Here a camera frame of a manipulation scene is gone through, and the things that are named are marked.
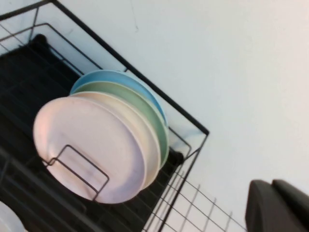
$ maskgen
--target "plate rim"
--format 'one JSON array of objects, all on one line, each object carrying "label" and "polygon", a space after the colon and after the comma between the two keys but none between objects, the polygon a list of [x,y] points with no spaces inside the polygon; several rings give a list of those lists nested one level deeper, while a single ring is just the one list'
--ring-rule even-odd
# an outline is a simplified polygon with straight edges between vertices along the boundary
[{"label": "plate rim", "polygon": [[111,72],[111,73],[117,73],[117,74],[123,75],[123,76],[125,76],[125,77],[128,77],[128,78],[129,78],[131,81],[133,81],[134,83],[136,83],[136,84],[138,84],[139,86],[141,86],[143,89],[145,89],[145,90],[153,97],[153,99],[154,99],[154,101],[156,102],[156,104],[160,107],[159,112],[160,112],[161,116],[163,117],[164,124],[165,124],[166,126],[169,125],[169,123],[168,123],[168,118],[167,118],[167,116],[166,116],[166,114],[165,114],[165,111],[164,111],[162,105],[160,104],[160,101],[158,100],[158,98],[157,98],[157,97],[155,96],[155,94],[150,90],[150,87],[149,87],[146,83],[144,83],[142,80],[137,80],[137,79],[133,78],[132,76],[130,76],[130,75],[129,75],[128,73],[126,73],[126,72],[116,71],[116,70],[109,70],[109,69],[104,69],[104,70],[103,70],[103,69],[100,69],[100,70],[94,70],[94,71],[88,72],[88,73],[82,75],[81,77],[79,77],[79,78],[75,81],[75,83],[73,84],[73,86],[72,86],[72,88],[71,88],[71,90],[70,90],[70,95],[71,95],[72,93],[74,93],[75,90],[76,90],[78,87],[81,86],[81,85],[79,85],[79,86],[76,87],[76,83],[77,83],[79,80],[85,78],[85,77],[88,76],[88,75],[92,75],[92,74],[95,74],[95,73],[102,73],[102,72],[103,72],[103,73],[109,73],[109,72]]}]

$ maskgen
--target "white wall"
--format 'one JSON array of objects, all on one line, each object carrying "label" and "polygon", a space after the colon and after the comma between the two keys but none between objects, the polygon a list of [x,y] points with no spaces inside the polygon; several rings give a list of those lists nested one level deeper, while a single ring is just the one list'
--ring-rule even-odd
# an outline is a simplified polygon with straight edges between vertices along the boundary
[{"label": "white wall", "polygon": [[236,218],[252,179],[309,193],[307,1],[61,2],[211,131],[189,178]]}]

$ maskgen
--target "wire grid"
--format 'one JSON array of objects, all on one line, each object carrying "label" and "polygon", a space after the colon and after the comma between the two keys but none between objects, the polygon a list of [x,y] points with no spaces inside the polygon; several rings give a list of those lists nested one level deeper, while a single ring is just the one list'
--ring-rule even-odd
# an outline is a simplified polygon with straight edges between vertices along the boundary
[{"label": "wire grid", "polygon": [[[157,232],[162,216],[170,206],[171,199],[183,180],[183,173],[174,174],[176,181],[169,184],[172,192],[161,199],[163,206],[151,218],[155,223],[146,225],[144,232]],[[185,180],[177,202],[164,225],[163,232],[246,232],[247,229],[233,218],[233,212],[224,211],[216,198],[211,200],[201,190]]]},{"label": "wire grid", "polygon": [[[20,43],[21,46],[25,46],[25,44],[23,44],[23,43],[20,41],[20,39],[18,39],[18,38],[16,37],[15,34],[12,34],[7,28],[5,28],[5,27],[4,27],[3,25],[1,25],[1,24],[0,24],[0,27],[2,27],[2,28],[5,29],[8,33],[10,33],[10,34],[11,34],[11,37],[15,38],[15,39]],[[0,43],[0,46],[3,47],[7,52],[10,52],[10,50],[9,50],[6,46],[2,45],[1,43]],[[51,48],[52,48],[52,50],[55,51],[57,54],[61,55],[55,48],[53,48],[53,47],[51,47]],[[32,76],[32,77],[30,77],[29,79],[35,79],[35,78],[38,77],[38,76],[39,76],[39,75],[37,75],[37,76]],[[8,93],[8,92],[10,92],[10,91],[11,91],[11,89],[8,89],[8,90],[6,90],[5,92],[2,92],[2,94],[6,93],[6,92]],[[177,137],[179,137],[179,139],[183,140],[173,129],[170,129],[170,130],[171,130],[171,132],[174,133]],[[28,135],[30,135],[30,133],[31,133],[31,128],[27,127],[26,132],[27,132]],[[187,156],[189,156],[190,151],[191,151],[191,146],[189,147]],[[36,159],[37,159],[37,158],[34,157],[33,159],[31,159],[31,160],[29,160],[28,162],[26,162],[26,166],[32,165],[32,163],[34,163],[34,162],[36,161]],[[167,173],[165,173],[164,171],[161,171],[161,173],[163,173],[166,177],[169,177],[169,175],[168,175]],[[157,180],[155,180],[154,182],[157,183],[157,184],[159,184],[161,187],[164,187],[164,186],[162,186],[161,183],[158,182]],[[161,198],[160,195],[158,195],[158,194],[152,192],[149,188],[145,189],[145,191],[151,193],[151,194],[152,194],[154,197],[156,197],[156,198],[157,198],[157,197],[158,197],[158,198]],[[150,207],[144,202],[143,199],[141,199],[139,196],[137,196],[137,198],[147,207],[148,210],[151,210],[151,211],[152,211],[152,208],[150,208]],[[132,214],[134,214],[134,215],[136,216],[137,219],[139,219],[140,221],[144,222],[144,219],[143,219],[143,218],[141,218],[139,215],[137,215],[134,211],[132,211],[132,210],[131,210],[129,207],[127,207],[125,204],[123,204],[123,205],[124,205],[124,207],[125,207],[127,210],[129,210]],[[126,227],[129,231],[131,231],[131,229],[128,228],[122,221],[118,220],[118,222],[121,223],[121,224],[123,224],[124,227]]]}]

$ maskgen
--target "white plate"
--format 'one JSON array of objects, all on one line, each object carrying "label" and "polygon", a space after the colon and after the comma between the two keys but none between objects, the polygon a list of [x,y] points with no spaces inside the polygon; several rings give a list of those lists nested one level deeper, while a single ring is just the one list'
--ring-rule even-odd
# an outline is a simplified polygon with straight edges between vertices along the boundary
[{"label": "white plate", "polygon": [[0,202],[0,231],[24,232],[25,228],[19,217],[6,204]]},{"label": "white plate", "polygon": [[[91,160],[110,180],[96,198],[101,203],[120,203],[136,196],[146,178],[146,164],[132,132],[102,103],[67,97],[50,101],[38,112],[33,128],[34,143],[46,161],[71,145]],[[59,160],[96,190],[107,177],[67,147]],[[47,169],[65,187],[86,199],[96,193],[60,162]]]},{"label": "white plate", "polygon": [[79,92],[71,95],[93,99],[104,104],[105,107],[118,115],[121,120],[137,135],[142,152],[147,163],[147,177],[144,188],[148,187],[156,178],[161,163],[158,138],[150,123],[132,105],[118,97],[99,92]]}]

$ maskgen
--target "black object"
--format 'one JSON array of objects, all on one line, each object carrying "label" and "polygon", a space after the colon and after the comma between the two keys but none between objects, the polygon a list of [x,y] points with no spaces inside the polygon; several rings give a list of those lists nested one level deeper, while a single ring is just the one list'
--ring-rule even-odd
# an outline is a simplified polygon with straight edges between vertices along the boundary
[{"label": "black object", "polygon": [[[309,219],[306,206],[299,210],[304,199],[303,193],[286,182],[274,181],[271,186],[262,180],[252,181],[246,211],[248,232],[308,232],[300,221],[300,217],[307,217],[307,221]],[[291,210],[288,204],[296,202],[298,209],[292,206]]]},{"label": "black object", "polygon": [[[0,15],[0,26],[10,34],[0,39],[0,46],[7,50],[7,53],[0,57],[0,200],[18,214],[30,232],[137,232],[142,230],[151,213],[157,214],[158,209],[154,211],[154,208],[159,199],[173,190],[170,186],[176,178],[175,176],[171,179],[173,173],[176,171],[178,174],[184,162],[191,162],[167,213],[160,220],[159,231],[161,231],[209,132],[67,8],[58,1],[52,2],[44,0]],[[188,146],[188,154],[184,158],[182,153],[171,149],[168,161],[157,179],[137,197],[126,203],[106,205],[75,195],[50,175],[36,153],[32,140],[32,125],[36,113],[46,102],[67,96],[73,83],[83,73],[68,58],[63,57],[61,52],[52,47],[45,36],[37,35],[33,40],[29,40],[28,44],[22,44],[17,37],[18,34],[30,31],[29,38],[31,38],[34,28],[47,26],[87,61],[101,68],[48,22],[36,24],[39,8],[45,4],[58,7],[76,23],[77,27],[84,29],[128,70],[146,82],[205,134],[200,147],[190,153],[190,144],[170,128],[171,133]],[[12,33],[1,24],[1,20],[30,10],[35,10],[32,27]],[[20,47],[13,51],[8,50],[2,42],[10,38],[18,40]],[[52,165],[54,162],[55,160],[50,160],[47,163]]]},{"label": "black object", "polygon": [[309,196],[284,180],[273,180],[272,187],[281,195],[293,214],[309,231]]}]

